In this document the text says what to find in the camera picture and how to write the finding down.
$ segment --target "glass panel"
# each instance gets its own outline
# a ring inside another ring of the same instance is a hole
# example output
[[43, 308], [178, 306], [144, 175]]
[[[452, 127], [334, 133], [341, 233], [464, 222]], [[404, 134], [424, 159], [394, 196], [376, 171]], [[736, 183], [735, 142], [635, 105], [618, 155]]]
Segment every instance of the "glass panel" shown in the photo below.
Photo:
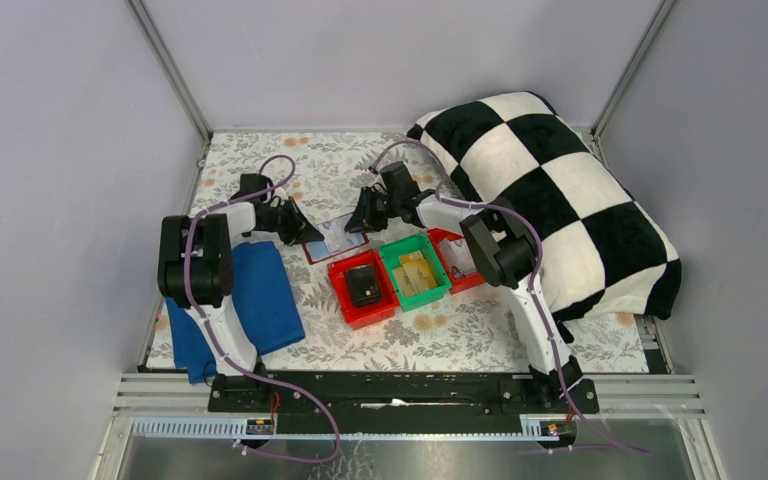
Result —
[[[678, 428], [667, 420], [612, 420], [610, 434], [646, 448], [644, 458], [617, 450], [542, 453], [522, 441], [351, 441], [327, 465], [307, 465], [249, 454], [223, 440], [132, 439], [126, 479], [358, 478], [358, 479], [692, 479]], [[586, 427], [577, 445], [603, 443]], [[265, 448], [300, 456], [324, 456], [330, 442], [274, 441]]]

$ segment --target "floral tablecloth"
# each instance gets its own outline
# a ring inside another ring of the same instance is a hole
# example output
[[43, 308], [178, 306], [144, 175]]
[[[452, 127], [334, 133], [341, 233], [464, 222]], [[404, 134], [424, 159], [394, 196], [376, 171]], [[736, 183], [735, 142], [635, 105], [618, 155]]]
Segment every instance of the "floral tablecloth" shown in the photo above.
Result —
[[[389, 133], [217, 133], [208, 153], [192, 213], [237, 191], [239, 174], [256, 172], [271, 155], [296, 160], [296, 174], [285, 189], [314, 224], [350, 213], [358, 189], [371, 185], [367, 165], [390, 143]], [[401, 160], [420, 188], [432, 188], [440, 173], [416, 148], [396, 148], [387, 161]], [[289, 173], [276, 160], [264, 172], [273, 180]], [[459, 196], [453, 185], [444, 193]], [[390, 227], [369, 235], [369, 244], [335, 258], [377, 248], [421, 231], [391, 219]], [[302, 247], [285, 247], [274, 235], [254, 234], [251, 241], [275, 240], [290, 279], [306, 338], [263, 357], [269, 369], [527, 371], [528, 356], [514, 328], [513, 315], [498, 293], [482, 285], [439, 302], [398, 311], [394, 318], [360, 330], [343, 320], [328, 281], [328, 261], [310, 265]], [[586, 372], [648, 372], [632, 315], [610, 314], [567, 322], [576, 341], [570, 345]], [[174, 368], [168, 315], [158, 312], [155, 338], [146, 366]]]

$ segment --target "metal frame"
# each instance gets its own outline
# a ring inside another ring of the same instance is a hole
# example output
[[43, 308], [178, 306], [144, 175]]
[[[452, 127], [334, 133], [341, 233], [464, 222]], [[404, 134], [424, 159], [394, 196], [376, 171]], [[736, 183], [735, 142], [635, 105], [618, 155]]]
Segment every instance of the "metal frame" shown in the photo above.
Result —
[[[169, 84], [178, 97], [194, 128], [209, 146], [213, 131], [187, 87], [168, 47], [163, 41], [157, 25], [143, 0], [125, 0], [135, 20], [140, 26]], [[663, 30], [678, 0], [662, 0], [655, 11], [646, 31], [629, 59], [626, 68], [596, 123], [588, 129], [592, 142], [588, 144], [594, 153], [609, 168], [600, 136], [609, 124], [617, 105], [627, 92], [644, 60], [650, 53], [656, 39]], [[201, 174], [203, 159], [194, 175], [188, 204], [195, 195]], [[642, 318], [639, 321], [641, 340], [644, 346], [657, 347], [668, 366], [674, 372], [672, 358], [666, 339], [658, 328], [658, 321]], [[154, 319], [149, 324], [145, 340], [139, 352], [138, 364], [143, 364], [148, 346], [153, 337]], [[587, 375], [594, 381], [599, 397], [601, 412], [595, 419], [664, 419], [670, 418], [681, 430], [691, 466], [697, 478], [725, 479], [719, 453], [713, 443], [704, 406], [693, 377], [690, 375]], [[163, 419], [171, 426], [170, 432], [176, 435], [189, 435], [189, 430], [181, 427], [188, 424], [223, 424], [234, 420], [262, 416], [261, 414], [228, 414], [207, 411], [210, 388], [207, 385], [190, 385], [185, 374], [177, 373], [127, 373], [122, 376], [119, 391], [114, 404], [113, 418], [109, 434], [104, 442], [98, 469], [94, 478], [116, 479], [128, 455], [130, 440], [136, 435], [144, 435], [145, 425], [157, 423]], [[555, 419], [551, 415], [522, 415], [524, 432], [529, 431], [531, 422]], [[296, 436], [312, 439], [313, 436]], [[510, 436], [492, 436], [476, 434], [426, 436], [397, 435], [387, 436], [396, 440], [507, 440]], [[530, 439], [527, 434], [522, 439]]]
[[154, 19], [151, 18], [148, 8], [143, 0], [125, 0], [131, 13], [134, 15], [134, 19], [137, 21], [137, 25], [140, 26], [143, 35], [145, 35], [146, 42], [151, 50], [154, 52], [157, 62], [163, 69], [163, 73], [169, 80], [169, 86], [175, 92], [178, 100], [181, 102], [181, 106], [184, 107], [184, 112], [193, 123], [196, 131], [205, 143], [210, 142], [212, 131], [210, 125], [204, 119], [204, 115], [201, 113], [201, 109], [198, 106], [193, 94], [187, 87], [187, 83], [184, 81], [184, 77], [181, 75], [181, 71], [175, 64], [175, 60], [172, 58], [172, 54], [169, 53], [169, 48], [163, 41], [163, 37], [160, 35], [160, 31], [157, 29], [157, 25], [154, 23]]
[[[198, 185], [201, 181], [201, 175], [204, 171], [204, 161], [207, 157], [207, 151], [209, 148], [210, 142], [205, 143], [204, 151], [202, 152], [199, 160], [196, 162], [196, 169], [193, 171], [193, 178], [190, 180], [187, 200], [181, 208], [181, 213], [183, 215], [187, 215], [190, 212], [193, 200], [196, 198]], [[160, 295], [160, 292], [157, 292], [157, 297], [154, 300], [154, 309], [151, 311], [151, 317], [148, 322], [148, 328], [146, 328], [146, 331], [143, 334], [143, 341], [140, 344], [140, 350], [137, 352], [136, 365], [138, 366], [145, 365], [145, 362], [148, 359], [149, 350], [151, 349], [151, 344], [154, 341], [154, 322], [157, 320], [157, 312], [160, 310], [162, 303], [163, 296]]]
[[593, 125], [593, 136], [597, 139], [605, 133], [605, 128], [611, 121], [611, 116], [617, 109], [617, 105], [625, 92], [628, 91], [628, 86], [631, 84], [640, 67], [643, 65], [643, 61], [649, 56], [649, 52], [652, 50], [652, 46], [655, 44], [655, 40], [661, 34], [664, 29], [667, 20], [670, 18], [670, 14], [675, 10], [679, 0], [661, 0], [658, 5], [655, 14], [649, 21], [649, 25], [646, 26], [646, 30], [643, 32], [643, 36], [640, 38], [640, 43], [637, 44], [637, 48], [634, 49], [634, 53], [631, 54], [631, 58], [620, 76], [619, 82], [614, 87], [614, 91], [611, 92], [611, 96], [608, 98], [608, 103], [605, 104], [605, 108], [602, 109], [602, 113], [599, 114], [599, 118], [596, 119], [596, 123]]
[[[681, 431], [694, 474], [699, 479], [725, 479], [722, 462], [711, 438], [699, 390], [691, 375], [587, 375], [593, 380], [604, 420], [671, 419]], [[190, 385], [186, 374], [124, 374], [114, 403], [114, 417], [95, 478], [115, 479], [124, 465], [134, 436], [224, 438], [231, 430], [211, 430], [268, 413], [229, 414], [207, 411], [210, 387]], [[361, 435], [368, 440], [533, 441], [533, 425], [557, 415], [521, 415], [522, 435], [464, 433], [461, 435]], [[319, 435], [287, 438], [321, 439]]]

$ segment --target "black object in red bin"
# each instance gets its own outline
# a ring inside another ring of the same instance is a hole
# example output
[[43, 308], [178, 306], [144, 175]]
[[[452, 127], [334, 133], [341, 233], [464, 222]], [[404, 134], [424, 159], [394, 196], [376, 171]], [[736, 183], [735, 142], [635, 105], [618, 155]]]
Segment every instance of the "black object in red bin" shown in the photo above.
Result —
[[352, 304], [356, 307], [365, 307], [381, 300], [381, 287], [372, 265], [346, 270], [346, 284]]

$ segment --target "white cushion square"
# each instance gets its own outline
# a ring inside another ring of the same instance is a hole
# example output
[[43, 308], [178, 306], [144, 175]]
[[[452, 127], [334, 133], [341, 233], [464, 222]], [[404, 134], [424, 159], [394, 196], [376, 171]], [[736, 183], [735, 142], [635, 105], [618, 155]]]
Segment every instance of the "white cushion square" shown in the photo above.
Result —
[[544, 164], [543, 170], [579, 218], [631, 201], [619, 182], [589, 153], [564, 155]]
[[602, 300], [587, 312], [587, 316], [612, 312], [644, 312], [652, 287], [664, 274], [667, 266], [641, 270], [605, 289]]
[[602, 258], [584, 224], [572, 223], [543, 241], [543, 292], [552, 311], [605, 288]]
[[437, 154], [437, 157], [440, 158], [440, 161], [443, 163], [443, 168], [446, 169], [446, 175], [451, 175], [452, 171], [458, 168], [458, 161], [455, 160], [455, 157], [449, 154], [449, 151], [443, 148], [442, 145], [437, 143], [437, 140], [434, 140], [428, 132], [422, 132], [422, 137], [420, 137], [419, 141]]
[[481, 198], [491, 201], [526, 173], [540, 166], [506, 124], [482, 135], [467, 150], [461, 167]]
[[531, 113], [552, 115], [552, 111], [542, 100], [527, 92], [505, 93], [485, 98], [481, 102], [492, 108], [506, 122]]

